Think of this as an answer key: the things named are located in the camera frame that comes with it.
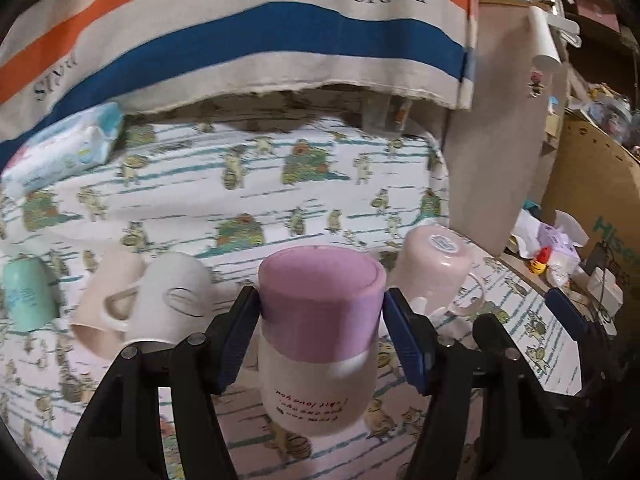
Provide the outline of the white cup pink base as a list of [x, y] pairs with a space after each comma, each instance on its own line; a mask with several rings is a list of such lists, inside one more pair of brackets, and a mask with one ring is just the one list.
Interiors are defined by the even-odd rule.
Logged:
[[341, 247], [286, 248], [260, 264], [262, 404], [284, 430], [338, 434], [366, 411], [385, 284], [381, 263]]

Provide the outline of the mint green cup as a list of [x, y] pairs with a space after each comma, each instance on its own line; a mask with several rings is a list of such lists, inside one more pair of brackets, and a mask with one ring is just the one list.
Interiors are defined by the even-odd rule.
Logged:
[[19, 333], [40, 330], [58, 317], [58, 308], [40, 258], [18, 258], [2, 270], [4, 304]]

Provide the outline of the beige square cup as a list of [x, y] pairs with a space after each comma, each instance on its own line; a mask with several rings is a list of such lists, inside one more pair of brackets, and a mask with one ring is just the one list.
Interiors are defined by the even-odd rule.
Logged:
[[134, 305], [134, 294], [125, 292], [137, 284], [144, 271], [145, 262], [140, 255], [111, 249], [81, 294], [70, 329], [99, 358], [113, 359], [124, 345], [125, 321]]

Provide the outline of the small red yellow toy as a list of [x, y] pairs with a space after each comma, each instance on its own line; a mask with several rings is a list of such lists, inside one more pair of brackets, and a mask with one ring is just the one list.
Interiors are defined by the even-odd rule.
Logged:
[[535, 275], [541, 275], [548, 266], [549, 259], [552, 255], [552, 247], [544, 246], [538, 254], [529, 261], [528, 270]]

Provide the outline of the cardboard box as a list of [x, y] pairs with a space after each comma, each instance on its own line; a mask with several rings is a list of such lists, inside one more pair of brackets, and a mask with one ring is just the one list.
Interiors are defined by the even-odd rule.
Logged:
[[610, 248], [608, 268], [625, 304], [639, 303], [639, 162], [599, 128], [564, 119], [559, 148], [542, 199], [542, 218], [570, 214], [588, 235], [578, 250], [587, 258], [595, 244]]

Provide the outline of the pink drip-pattern mug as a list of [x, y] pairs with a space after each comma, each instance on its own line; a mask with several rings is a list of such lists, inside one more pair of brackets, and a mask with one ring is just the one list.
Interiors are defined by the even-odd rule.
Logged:
[[[484, 306], [485, 289], [472, 264], [472, 250], [456, 232], [438, 224], [417, 226], [405, 236], [387, 286], [397, 287], [420, 314], [474, 315]], [[467, 278], [480, 286], [480, 296], [469, 307], [455, 306], [454, 298]]]

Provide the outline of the grey white mug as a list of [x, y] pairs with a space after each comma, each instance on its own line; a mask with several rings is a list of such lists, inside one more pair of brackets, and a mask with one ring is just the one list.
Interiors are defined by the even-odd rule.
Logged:
[[124, 344], [142, 352], [175, 347], [212, 320], [213, 284], [209, 270], [197, 258], [168, 252], [152, 261], [142, 278], [127, 289], [134, 305], [125, 321]]

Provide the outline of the wooden cabinet side panel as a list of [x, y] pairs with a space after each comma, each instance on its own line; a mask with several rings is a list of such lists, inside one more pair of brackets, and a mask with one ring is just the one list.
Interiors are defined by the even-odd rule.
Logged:
[[530, 6], [542, 9], [480, 0], [472, 106], [452, 114], [444, 144], [450, 228], [494, 256], [506, 247], [532, 187], [550, 96], [565, 98], [566, 47], [549, 26], [561, 67], [549, 74], [533, 66]]

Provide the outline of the cat pattern bed sheet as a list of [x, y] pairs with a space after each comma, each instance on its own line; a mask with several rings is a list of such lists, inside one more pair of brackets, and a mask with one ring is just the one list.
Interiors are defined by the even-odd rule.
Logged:
[[[1, 269], [22, 255], [52, 272], [61, 316], [23, 335], [1, 305], [1, 418], [29, 463], [55, 479], [82, 412], [110, 366], [74, 336], [80, 296], [110, 249], [150, 261], [183, 252], [208, 267], [212, 316], [257, 283], [262, 259], [292, 245], [363, 250], [394, 266], [405, 234], [448, 223], [448, 172], [436, 141], [366, 136], [326, 104], [222, 122], [127, 126], [103, 166], [19, 200], [1, 194]], [[518, 348], [552, 380], [577, 364], [576, 344], [544, 300], [497, 258], [471, 245], [472, 271]], [[240, 479], [396, 479], [427, 400], [406, 384], [383, 336], [370, 411], [338, 436], [305, 439], [270, 422], [260, 394], [234, 385], [214, 398]]]

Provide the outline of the baby wipes pack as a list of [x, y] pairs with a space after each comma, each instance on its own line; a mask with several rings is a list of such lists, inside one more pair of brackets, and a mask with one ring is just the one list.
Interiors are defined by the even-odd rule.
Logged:
[[108, 102], [47, 126], [32, 136], [2, 170], [3, 194], [19, 200], [29, 192], [103, 165], [123, 122], [118, 104]]

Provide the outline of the striped Paris cloth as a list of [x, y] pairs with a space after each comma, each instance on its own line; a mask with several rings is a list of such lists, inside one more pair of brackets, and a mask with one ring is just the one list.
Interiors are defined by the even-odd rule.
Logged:
[[472, 101], [477, 0], [1, 0], [1, 156], [115, 102], [367, 88]]

